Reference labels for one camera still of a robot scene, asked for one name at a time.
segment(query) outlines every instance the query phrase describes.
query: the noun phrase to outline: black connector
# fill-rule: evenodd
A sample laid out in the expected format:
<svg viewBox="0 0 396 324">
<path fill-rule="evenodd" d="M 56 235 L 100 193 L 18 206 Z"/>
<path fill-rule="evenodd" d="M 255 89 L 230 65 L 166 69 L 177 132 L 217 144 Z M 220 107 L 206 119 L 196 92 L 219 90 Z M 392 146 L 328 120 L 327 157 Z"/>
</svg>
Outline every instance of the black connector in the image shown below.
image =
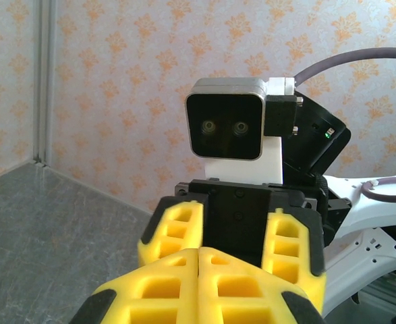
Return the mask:
<svg viewBox="0 0 396 324">
<path fill-rule="evenodd" d="M 297 113 L 297 96 L 266 96 L 264 136 L 291 136 Z"/>
</svg>

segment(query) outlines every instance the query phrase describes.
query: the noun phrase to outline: floral wallpaper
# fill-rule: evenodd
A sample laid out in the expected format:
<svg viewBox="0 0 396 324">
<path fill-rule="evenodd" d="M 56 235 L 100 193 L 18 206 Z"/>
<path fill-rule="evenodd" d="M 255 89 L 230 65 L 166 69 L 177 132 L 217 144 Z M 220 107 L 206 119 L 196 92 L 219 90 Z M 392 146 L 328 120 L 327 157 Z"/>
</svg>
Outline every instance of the floral wallpaper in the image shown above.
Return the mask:
<svg viewBox="0 0 396 324">
<path fill-rule="evenodd" d="M 33 1 L 0 0 L 0 173 L 32 156 Z"/>
<path fill-rule="evenodd" d="M 50 164 L 142 209 L 202 178 L 183 101 L 205 76 L 293 76 L 330 55 L 396 47 L 396 0 L 59 0 Z M 329 173 L 396 173 L 396 61 L 299 87 L 347 123 Z"/>
</svg>

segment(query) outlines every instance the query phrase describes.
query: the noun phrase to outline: gray floor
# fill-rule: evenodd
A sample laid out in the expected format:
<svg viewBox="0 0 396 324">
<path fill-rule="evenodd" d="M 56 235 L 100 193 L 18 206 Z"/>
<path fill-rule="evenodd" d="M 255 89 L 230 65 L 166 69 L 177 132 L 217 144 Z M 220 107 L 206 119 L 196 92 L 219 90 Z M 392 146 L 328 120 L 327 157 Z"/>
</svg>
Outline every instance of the gray floor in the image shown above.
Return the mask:
<svg viewBox="0 0 396 324">
<path fill-rule="evenodd" d="M 47 168 L 0 177 L 0 323 L 68 323 L 137 266 L 148 215 Z"/>
</svg>

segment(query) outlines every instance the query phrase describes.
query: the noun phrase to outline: purple cable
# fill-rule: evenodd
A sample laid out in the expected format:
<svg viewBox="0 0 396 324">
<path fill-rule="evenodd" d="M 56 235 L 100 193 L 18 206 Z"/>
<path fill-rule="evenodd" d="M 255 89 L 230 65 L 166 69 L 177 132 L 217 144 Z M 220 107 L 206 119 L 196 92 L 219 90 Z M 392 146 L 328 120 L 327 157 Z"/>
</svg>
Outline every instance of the purple cable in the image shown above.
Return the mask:
<svg viewBox="0 0 396 324">
<path fill-rule="evenodd" d="M 377 194 L 370 189 L 382 184 L 396 184 L 396 177 L 382 178 L 364 182 L 361 186 L 361 193 L 369 199 L 383 201 L 384 203 L 396 203 L 396 196 L 392 194 Z"/>
</svg>

